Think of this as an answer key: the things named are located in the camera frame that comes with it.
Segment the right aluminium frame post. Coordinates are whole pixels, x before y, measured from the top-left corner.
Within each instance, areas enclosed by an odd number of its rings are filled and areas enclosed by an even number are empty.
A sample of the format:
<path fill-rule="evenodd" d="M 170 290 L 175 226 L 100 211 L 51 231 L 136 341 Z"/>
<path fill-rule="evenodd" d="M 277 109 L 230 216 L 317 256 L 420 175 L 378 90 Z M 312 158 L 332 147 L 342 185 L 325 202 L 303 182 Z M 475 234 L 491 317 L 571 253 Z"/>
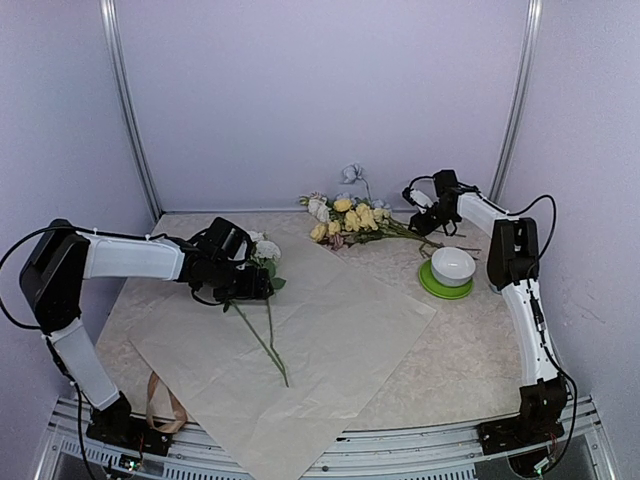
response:
<path fill-rule="evenodd" d="M 539 36 L 542 10 L 543 2 L 541 0 L 530 0 L 528 2 L 525 29 L 511 107 L 509 110 L 497 167 L 489 193 L 489 198 L 492 201 L 498 201 L 500 199 L 506 185 L 521 125 L 521 119 L 525 110 L 529 81 Z"/>

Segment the tan ribbon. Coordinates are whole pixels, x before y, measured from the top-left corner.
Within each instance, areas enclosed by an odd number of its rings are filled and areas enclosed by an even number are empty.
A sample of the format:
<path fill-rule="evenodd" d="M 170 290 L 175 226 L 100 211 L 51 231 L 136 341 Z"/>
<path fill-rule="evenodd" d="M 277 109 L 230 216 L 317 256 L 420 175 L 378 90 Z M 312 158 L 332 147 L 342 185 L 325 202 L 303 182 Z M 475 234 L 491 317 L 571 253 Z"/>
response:
<path fill-rule="evenodd" d="M 183 404 L 154 371 L 146 386 L 145 420 L 151 430 L 165 436 L 178 433 L 189 420 Z"/>

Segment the yellow rose bunch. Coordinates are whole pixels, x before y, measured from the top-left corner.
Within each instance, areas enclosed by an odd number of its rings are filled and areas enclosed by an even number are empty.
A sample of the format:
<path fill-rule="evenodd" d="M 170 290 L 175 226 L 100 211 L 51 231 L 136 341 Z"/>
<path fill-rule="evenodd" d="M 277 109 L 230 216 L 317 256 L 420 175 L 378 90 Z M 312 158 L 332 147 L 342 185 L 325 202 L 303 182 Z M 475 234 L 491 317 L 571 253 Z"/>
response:
<path fill-rule="evenodd" d="M 384 239 L 404 239 L 418 241 L 419 252 L 427 257 L 426 252 L 435 251 L 443 247 L 443 244 L 428 240 L 423 236 L 411 232 L 404 223 L 395 220 L 388 209 L 373 208 L 368 200 L 352 200 L 350 198 L 338 198 L 330 201 L 330 221 L 321 223 L 316 220 L 309 236 L 317 244 L 325 245 L 325 239 L 329 235 L 342 235 L 349 246 L 364 245 L 370 242 Z"/>

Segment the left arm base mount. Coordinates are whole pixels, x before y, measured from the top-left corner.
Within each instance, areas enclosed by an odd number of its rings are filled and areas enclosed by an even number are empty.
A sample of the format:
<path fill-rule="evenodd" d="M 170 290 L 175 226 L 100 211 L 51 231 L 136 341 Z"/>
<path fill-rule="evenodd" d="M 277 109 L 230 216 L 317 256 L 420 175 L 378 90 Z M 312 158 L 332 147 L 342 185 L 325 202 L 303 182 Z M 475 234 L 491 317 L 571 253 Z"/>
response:
<path fill-rule="evenodd" d="M 128 407 L 112 405 L 105 411 L 93 409 L 86 436 L 107 445 L 142 454 L 166 457 L 171 434 L 152 429 L 145 419 L 132 416 Z"/>

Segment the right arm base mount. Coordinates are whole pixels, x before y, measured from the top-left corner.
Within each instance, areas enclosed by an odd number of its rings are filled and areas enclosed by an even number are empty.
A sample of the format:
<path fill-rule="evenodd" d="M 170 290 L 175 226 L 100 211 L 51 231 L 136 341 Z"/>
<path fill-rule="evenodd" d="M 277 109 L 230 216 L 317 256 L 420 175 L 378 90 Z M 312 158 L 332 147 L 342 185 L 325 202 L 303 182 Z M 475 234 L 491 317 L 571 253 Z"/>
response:
<path fill-rule="evenodd" d="M 561 437 L 560 416 L 567 404 L 563 389 L 519 389 L 520 408 L 515 416 L 480 423 L 476 430 L 484 455 L 516 450 Z"/>

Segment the white pink flower stem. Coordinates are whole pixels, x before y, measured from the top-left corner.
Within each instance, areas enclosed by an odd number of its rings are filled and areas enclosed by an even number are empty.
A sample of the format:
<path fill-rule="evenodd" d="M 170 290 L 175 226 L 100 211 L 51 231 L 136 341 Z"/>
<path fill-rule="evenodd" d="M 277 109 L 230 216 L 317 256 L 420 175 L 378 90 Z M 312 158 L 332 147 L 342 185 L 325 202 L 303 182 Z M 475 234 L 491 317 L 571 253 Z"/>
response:
<path fill-rule="evenodd" d="M 299 204 L 304 206 L 318 222 L 328 223 L 330 221 L 331 208 L 325 195 L 319 192 L 313 192 L 307 196 L 302 195 L 299 197 Z"/>

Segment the green plate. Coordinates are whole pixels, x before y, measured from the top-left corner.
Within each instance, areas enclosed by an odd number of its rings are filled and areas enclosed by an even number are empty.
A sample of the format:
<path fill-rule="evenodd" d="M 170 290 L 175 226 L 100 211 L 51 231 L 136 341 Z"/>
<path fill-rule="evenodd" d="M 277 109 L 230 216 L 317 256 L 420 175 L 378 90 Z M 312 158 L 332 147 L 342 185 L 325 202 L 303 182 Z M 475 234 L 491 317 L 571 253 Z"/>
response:
<path fill-rule="evenodd" d="M 474 286 L 473 279 L 461 286 L 450 287 L 436 280 L 432 269 L 431 261 L 424 262 L 418 271 L 418 279 L 422 287 L 437 298 L 445 300 L 458 300 L 468 296 Z"/>

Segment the left aluminium frame post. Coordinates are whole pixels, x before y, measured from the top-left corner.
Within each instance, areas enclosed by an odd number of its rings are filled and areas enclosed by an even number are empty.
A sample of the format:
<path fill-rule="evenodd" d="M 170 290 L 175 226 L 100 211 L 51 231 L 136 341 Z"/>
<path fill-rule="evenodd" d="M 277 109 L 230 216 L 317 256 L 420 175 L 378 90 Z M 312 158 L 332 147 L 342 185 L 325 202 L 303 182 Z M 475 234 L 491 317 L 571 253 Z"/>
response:
<path fill-rule="evenodd" d="M 141 182 L 143 196 L 148 210 L 153 220 L 157 222 L 164 211 L 146 158 L 136 118 L 133 97 L 127 78 L 124 49 L 117 15 L 117 4 L 114 0 L 101 0 L 99 4 L 103 30 L 116 83 L 117 97 L 132 150 L 135 169 Z"/>

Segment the pink rose stem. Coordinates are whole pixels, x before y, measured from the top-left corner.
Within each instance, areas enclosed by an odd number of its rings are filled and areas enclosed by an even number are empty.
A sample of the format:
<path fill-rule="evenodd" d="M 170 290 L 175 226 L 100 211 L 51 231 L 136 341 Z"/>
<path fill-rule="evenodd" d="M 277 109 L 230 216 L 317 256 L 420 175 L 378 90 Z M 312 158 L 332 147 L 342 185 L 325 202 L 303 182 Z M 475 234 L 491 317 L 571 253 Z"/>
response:
<path fill-rule="evenodd" d="M 249 320 L 249 318 L 246 315 L 246 313 L 240 308 L 240 306 L 235 301 L 230 300 L 230 301 L 226 301 L 226 302 L 223 303 L 223 311 L 227 312 L 229 310 L 234 310 L 240 316 L 240 318 L 244 322 L 244 325 L 249 329 L 249 331 L 251 332 L 251 334 L 254 337 L 254 339 L 258 342 L 258 344 L 260 345 L 262 350 L 269 357 L 269 359 L 272 362 L 272 364 L 279 371 L 280 375 L 283 378 L 283 381 L 284 381 L 285 385 L 288 386 L 289 382 L 288 382 L 288 375 L 287 375 L 286 367 L 285 367 L 283 361 L 281 360 L 281 357 L 280 357 L 279 353 L 274 349 L 274 344 L 272 342 L 272 340 L 273 340 L 273 322 L 272 322 L 272 319 L 268 318 L 268 326 L 269 326 L 269 333 L 270 333 L 271 342 L 269 344 L 267 344 L 263 340 L 262 336 L 259 334 L 257 329 L 254 327 L 254 325 L 251 323 L 251 321 Z"/>

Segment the pink wrapping paper sheet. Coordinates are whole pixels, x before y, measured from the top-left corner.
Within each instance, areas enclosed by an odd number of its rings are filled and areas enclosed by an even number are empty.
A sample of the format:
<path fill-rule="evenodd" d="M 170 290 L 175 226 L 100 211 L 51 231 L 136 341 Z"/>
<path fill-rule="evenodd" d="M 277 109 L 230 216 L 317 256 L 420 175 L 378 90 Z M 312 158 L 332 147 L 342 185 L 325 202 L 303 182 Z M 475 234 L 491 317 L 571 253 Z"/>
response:
<path fill-rule="evenodd" d="M 434 310 L 299 235 L 275 230 L 285 286 L 242 302 L 289 385 L 234 311 L 177 292 L 129 333 L 187 412 L 256 479 L 297 479 L 352 423 Z"/>

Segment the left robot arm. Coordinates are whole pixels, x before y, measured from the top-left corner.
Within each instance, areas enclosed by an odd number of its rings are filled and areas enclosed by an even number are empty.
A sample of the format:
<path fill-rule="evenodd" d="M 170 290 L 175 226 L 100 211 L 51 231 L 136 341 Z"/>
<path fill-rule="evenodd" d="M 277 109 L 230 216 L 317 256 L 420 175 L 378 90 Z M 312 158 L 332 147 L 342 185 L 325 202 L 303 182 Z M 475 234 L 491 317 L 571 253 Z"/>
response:
<path fill-rule="evenodd" d="M 257 244 L 217 217 L 188 239 L 166 233 L 136 236 L 85 229 L 56 219 L 34 234 L 38 242 L 19 274 L 19 287 L 59 370 L 92 408 L 92 423 L 121 445 L 133 443 L 140 424 L 98 359 L 81 320 L 85 283 L 145 279 L 186 285 L 193 299 L 207 287 L 211 306 L 267 300 L 275 292 L 269 269 L 252 258 Z"/>

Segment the white ceramic bowl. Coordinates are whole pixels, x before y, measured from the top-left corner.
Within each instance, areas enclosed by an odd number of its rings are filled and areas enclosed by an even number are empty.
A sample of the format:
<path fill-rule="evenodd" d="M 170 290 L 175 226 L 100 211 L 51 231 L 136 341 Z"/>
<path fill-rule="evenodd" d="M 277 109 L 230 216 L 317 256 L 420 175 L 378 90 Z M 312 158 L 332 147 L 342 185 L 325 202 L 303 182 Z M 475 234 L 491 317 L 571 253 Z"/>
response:
<path fill-rule="evenodd" d="M 474 259 L 459 248 L 442 247 L 431 256 L 432 275 L 447 287 L 460 287 L 468 283 L 475 270 Z"/>

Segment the aluminium frame post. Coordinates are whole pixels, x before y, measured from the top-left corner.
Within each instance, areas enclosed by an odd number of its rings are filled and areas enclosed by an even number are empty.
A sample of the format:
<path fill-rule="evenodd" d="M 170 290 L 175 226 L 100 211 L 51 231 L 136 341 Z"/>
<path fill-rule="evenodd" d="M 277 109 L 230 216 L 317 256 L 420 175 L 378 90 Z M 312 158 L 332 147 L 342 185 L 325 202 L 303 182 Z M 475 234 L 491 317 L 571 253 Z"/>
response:
<path fill-rule="evenodd" d="M 164 211 L 146 158 L 136 118 L 133 97 L 127 78 L 124 49 L 117 15 L 117 4 L 114 0 L 101 0 L 99 4 L 103 30 L 116 83 L 117 97 L 132 150 L 135 169 L 141 182 L 143 196 L 148 210 L 153 220 L 157 222 Z"/>
<path fill-rule="evenodd" d="M 509 110 L 497 167 L 489 193 L 489 198 L 492 201 L 498 201 L 500 199 L 506 185 L 521 125 L 521 119 L 525 110 L 529 81 L 539 36 L 542 10 L 543 2 L 541 0 L 530 0 L 528 2 L 525 29 L 511 107 Z"/>

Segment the dried mauve flower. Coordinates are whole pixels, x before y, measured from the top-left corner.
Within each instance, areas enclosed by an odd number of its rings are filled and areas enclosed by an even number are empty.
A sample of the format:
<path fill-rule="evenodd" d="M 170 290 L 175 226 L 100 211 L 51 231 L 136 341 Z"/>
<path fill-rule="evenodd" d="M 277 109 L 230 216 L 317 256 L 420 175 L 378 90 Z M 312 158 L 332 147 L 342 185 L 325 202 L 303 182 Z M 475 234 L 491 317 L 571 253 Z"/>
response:
<path fill-rule="evenodd" d="M 333 251 L 337 251 L 345 246 L 349 246 L 345 238 L 340 234 L 329 235 L 325 239 L 325 244 L 328 245 Z"/>

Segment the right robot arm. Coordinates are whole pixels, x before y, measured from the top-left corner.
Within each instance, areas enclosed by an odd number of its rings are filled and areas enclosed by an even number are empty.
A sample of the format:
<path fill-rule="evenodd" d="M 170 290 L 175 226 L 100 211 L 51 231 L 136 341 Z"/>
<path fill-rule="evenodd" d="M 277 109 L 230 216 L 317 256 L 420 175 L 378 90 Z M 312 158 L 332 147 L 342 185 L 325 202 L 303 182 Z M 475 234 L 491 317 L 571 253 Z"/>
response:
<path fill-rule="evenodd" d="M 489 284 L 504 299 L 519 336 L 522 386 L 519 413 L 511 423 L 512 436 L 523 444 L 535 442 L 540 435 L 561 437 L 567 377 L 555 358 L 545 324 L 538 282 L 543 249 L 538 244 L 535 220 L 497 206 L 478 187 L 460 182 L 453 170 L 424 178 L 434 184 L 434 200 L 413 183 L 402 192 L 418 209 L 410 219 L 412 231 L 426 236 L 467 220 L 490 238 L 486 263 Z"/>

